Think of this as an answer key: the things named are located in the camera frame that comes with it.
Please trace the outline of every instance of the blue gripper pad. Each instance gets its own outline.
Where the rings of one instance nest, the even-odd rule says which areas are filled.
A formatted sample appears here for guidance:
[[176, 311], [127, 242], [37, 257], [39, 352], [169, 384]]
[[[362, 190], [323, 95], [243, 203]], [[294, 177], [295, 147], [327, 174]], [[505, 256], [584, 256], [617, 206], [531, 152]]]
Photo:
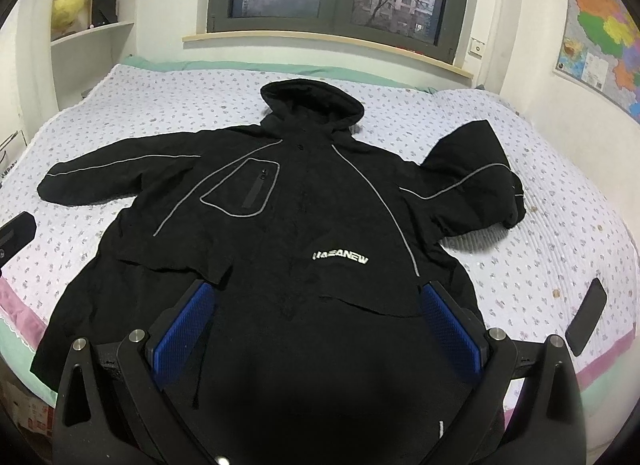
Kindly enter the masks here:
[[422, 316], [436, 337], [460, 379], [476, 385], [486, 364], [488, 343], [484, 327], [477, 318], [470, 318], [440, 283], [432, 282], [422, 289]]
[[198, 338], [213, 315], [215, 291], [196, 281], [173, 308], [166, 309], [149, 329], [146, 360], [159, 389], [176, 381]]

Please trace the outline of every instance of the jacket sleeve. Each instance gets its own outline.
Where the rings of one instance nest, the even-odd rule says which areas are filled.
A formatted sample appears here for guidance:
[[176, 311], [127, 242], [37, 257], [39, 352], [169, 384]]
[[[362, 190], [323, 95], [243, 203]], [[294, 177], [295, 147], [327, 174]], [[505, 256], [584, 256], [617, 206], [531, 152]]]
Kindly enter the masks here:
[[420, 166], [404, 164], [400, 192], [426, 241], [495, 223], [511, 228], [524, 218], [522, 183], [487, 121], [442, 138]]
[[61, 205], [89, 205], [139, 194], [172, 166], [193, 166], [194, 133], [127, 138], [53, 166], [38, 194]]

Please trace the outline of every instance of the jacket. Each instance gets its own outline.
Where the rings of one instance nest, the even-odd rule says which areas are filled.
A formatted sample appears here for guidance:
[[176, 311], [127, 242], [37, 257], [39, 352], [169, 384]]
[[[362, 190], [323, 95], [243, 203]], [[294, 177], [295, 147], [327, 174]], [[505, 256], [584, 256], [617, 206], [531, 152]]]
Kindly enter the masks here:
[[468, 275], [438, 242], [514, 226], [522, 184], [486, 121], [417, 165], [354, 140], [364, 108], [335, 87], [287, 80], [261, 91], [271, 113], [260, 125], [129, 138], [50, 169], [43, 200], [136, 198], [68, 285], [32, 370], [56, 389], [76, 337], [106, 343], [148, 328], [202, 278], [219, 290], [200, 392], [209, 409], [178, 410], [209, 427], [193, 429], [203, 445], [268, 453], [261, 445], [286, 427], [323, 434], [299, 418], [316, 413], [380, 433], [384, 463], [417, 463], [468, 394], [420, 318], [419, 292], [439, 281], [482, 319]]

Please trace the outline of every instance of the silver screw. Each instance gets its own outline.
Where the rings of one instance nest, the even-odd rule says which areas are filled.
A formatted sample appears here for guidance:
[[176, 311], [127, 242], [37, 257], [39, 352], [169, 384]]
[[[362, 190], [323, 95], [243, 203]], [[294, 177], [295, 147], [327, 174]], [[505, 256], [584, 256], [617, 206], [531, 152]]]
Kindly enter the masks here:
[[145, 338], [144, 330], [133, 330], [129, 333], [129, 340], [131, 342], [140, 342], [143, 338]]
[[489, 337], [493, 340], [505, 340], [507, 338], [507, 334], [502, 328], [491, 328], [489, 330]]
[[81, 349], [84, 349], [85, 346], [86, 346], [86, 339], [82, 339], [82, 338], [74, 340], [74, 343], [71, 344], [71, 347], [76, 351], [80, 351]]
[[552, 335], [551, 337], [549, 337], [549, 342], [551, 342], [551, 344], [553, 344], [553, 346], [555, 346], [556, 348], [561, 348], [562, 346], [564, 346], [562, 337], [558, 335]]

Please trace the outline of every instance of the wall outlet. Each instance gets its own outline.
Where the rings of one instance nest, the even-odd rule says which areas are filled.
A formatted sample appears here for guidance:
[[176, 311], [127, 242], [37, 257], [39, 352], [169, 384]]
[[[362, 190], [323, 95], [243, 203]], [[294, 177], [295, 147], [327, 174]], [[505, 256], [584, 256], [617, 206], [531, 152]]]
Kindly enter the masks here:
[[484, 55], [485, 46], [486, 45], [484, 44], [484, 42], [471, 38], [471, 46], [469, 47], [469, 53], [478, 55], [478, 57], [482, 57], [482, 55]]

